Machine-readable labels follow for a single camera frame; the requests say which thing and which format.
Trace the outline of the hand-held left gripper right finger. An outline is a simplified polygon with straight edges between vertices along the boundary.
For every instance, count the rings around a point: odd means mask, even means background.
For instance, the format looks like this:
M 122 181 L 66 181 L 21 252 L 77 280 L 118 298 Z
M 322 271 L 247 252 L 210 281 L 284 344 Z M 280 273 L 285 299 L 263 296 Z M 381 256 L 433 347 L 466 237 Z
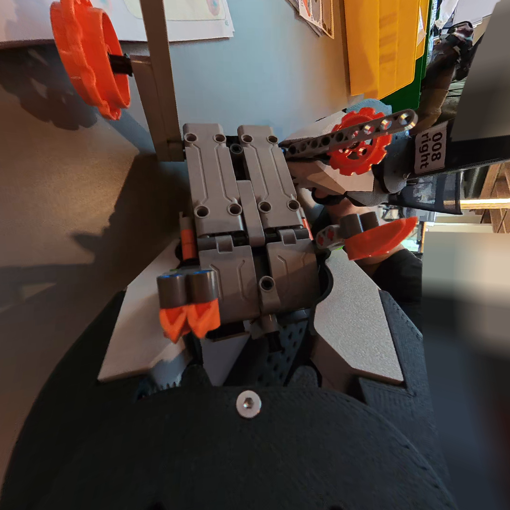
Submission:
M 324 385 L 354 376 L 392 385 L 404 377 L 376 284 L 342 250 L 325 261 L 331 285 L 315 307 L 312 362 Z

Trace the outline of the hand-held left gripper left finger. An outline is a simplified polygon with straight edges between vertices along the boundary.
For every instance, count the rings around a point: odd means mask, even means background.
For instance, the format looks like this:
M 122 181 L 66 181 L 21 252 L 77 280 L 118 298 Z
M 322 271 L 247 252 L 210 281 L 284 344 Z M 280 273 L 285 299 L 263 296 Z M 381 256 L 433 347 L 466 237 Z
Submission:
M 100 382 L 149 376 L 156 386 L 178 386 L 190 361 L 182 340 L 167 339 L 159 321 L 156 278 L 179 264 L 174 239 L 126 288 L 98 374 Z

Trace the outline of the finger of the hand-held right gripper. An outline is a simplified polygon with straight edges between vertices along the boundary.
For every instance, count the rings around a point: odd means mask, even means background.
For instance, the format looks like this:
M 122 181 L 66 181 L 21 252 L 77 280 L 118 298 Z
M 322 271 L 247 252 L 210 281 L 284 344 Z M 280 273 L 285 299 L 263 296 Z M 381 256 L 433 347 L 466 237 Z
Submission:
M 384 116 L 393 112 L 391 105 L 386 105 L 377 99 L 363 99 L 355 105 L 347 107 L 346 111 L 338 111 L 327 117 L 317 120 L 316 122 L 294 132 L 279 145 L 289 145 L 305 138 L 314 138 L 320 135 L 327 134 L 334 130 L 334 126 L 342 123 L 343 117 L 349 112 L 359 112 L 361 108 L 372 108 L 376 113 L 383 113 Z
M 288 161 L 287 166 L 300 207 L 336 207 L 344 200 L 358 207 L 378 205 L 378 184 L 371 170 L 343 175 L 325 163 L 310 160 Z

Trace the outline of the grey orange building-block robot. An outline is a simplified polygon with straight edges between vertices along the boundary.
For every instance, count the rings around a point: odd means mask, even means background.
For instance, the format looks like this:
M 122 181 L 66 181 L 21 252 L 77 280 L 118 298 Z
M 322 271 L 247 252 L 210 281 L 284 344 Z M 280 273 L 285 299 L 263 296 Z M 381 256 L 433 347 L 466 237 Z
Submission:
M 313 237 L 271 127 L 241 125 L 236 137 L 219 124 L 182 130 L 193 215 L 180 218 L 182 263 L 156 280 L 160 323 L 174 343 L 223 340 L 256 323 L 277 346 L 277 316 L 321 300 L 318 252 L 378 257 L 417 223 L 349 215 Z

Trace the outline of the person's right hand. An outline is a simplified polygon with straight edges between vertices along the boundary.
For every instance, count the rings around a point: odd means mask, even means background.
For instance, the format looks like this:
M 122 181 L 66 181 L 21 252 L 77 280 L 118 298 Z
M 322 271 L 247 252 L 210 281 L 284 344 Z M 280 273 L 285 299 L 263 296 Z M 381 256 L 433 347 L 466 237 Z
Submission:
M 328 214 L 330 216 L 332 223 L 339 223 L 340 219 L 344 216 L 350 214 L 364 214 L 369 212 L 377 212 L 377 207 L 357 207 L 353 205 L 349 199 L 343 199 L 339 204 L 333 206 L 326 206 Z M 356 263 L 358 266 L 370 277 L 373 276 L 375 271 L 379 268 L 379 266 L 387 259 L 390 258 L 393 254 L 405 250 L 405 247 L 402 244 L 398 244 L 392 250 L 384 253 L 378 257 L 368 257 L 364 259 L 357 260 Z

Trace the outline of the green plastic board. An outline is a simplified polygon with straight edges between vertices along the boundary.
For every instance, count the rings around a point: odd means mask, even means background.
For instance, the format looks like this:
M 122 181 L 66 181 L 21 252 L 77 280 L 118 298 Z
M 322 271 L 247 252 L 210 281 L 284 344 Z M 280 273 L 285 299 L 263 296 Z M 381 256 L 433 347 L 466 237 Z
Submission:
M 394 112 L 415 110 L 427 59 L 430 1 L 393 1 L 393 7 L 397 9 L 396 28 L 390 32 L 395 36 L 390 46 L 394 52 L 388 69 L 380 70 L 379 94 L 388 92 L 382 102 Z

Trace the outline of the yellow plastic bin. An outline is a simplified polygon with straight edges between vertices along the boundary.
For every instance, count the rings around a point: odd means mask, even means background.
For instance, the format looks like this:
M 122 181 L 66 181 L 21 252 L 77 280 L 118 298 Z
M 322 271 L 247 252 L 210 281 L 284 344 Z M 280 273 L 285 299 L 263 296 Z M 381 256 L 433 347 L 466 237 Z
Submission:
M 389 68 L 396 28 L 393 1 L 344 1 L 349 88 L 352 96 L 379 99 L 379 73 Z

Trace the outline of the small printed booklet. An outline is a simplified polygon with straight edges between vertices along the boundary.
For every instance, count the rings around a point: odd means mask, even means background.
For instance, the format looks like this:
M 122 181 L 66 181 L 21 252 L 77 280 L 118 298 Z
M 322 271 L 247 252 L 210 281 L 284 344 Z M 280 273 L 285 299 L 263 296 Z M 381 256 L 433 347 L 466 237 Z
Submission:
M 297 1 L 297 10 L 318 35 L 335 38 L 334 1 Z

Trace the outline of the white instruction booklet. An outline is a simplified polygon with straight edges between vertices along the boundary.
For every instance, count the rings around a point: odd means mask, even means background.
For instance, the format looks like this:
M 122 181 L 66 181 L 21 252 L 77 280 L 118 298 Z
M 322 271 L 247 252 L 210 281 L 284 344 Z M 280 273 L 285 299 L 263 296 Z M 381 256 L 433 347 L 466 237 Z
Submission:
M 1 43 L 54 39 L 52 1 L 1 1 Z M 139 1 L 91 1 L 109 16 L 120 41 L 147 41 Z M 170 42 L 230 38 L 232 19 L 226 1 L 163 1 Z

